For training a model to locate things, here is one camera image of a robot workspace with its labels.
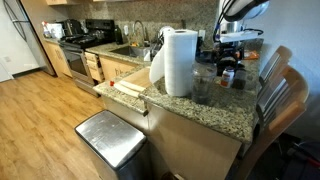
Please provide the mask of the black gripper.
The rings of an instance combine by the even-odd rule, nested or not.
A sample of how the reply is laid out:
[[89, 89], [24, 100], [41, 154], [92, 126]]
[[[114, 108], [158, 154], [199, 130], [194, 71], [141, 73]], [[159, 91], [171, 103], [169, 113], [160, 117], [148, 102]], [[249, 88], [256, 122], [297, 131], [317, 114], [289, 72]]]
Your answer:
[[213, 49], [213, 62], [217, 66], [217, 74], [221, 75], [227, 67], [234, 70], [244, 68], [240, 61], [244, 58], [244, 48], [228, 43], [220, 43]]

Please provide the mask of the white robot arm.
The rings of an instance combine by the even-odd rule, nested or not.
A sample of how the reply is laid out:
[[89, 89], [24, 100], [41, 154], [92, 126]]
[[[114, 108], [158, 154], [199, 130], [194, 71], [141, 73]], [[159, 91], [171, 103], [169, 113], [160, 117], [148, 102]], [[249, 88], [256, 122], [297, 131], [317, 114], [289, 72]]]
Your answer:
[[213, 31], [218, 76], [228, 66], [238, 68], [244, 58], [241, 41], [252, 40], [263, 34], [262, 30], [245, 28], [241, 22], [262, 15], [268, 6], [269, 0], [220, 0], [219, 16]]

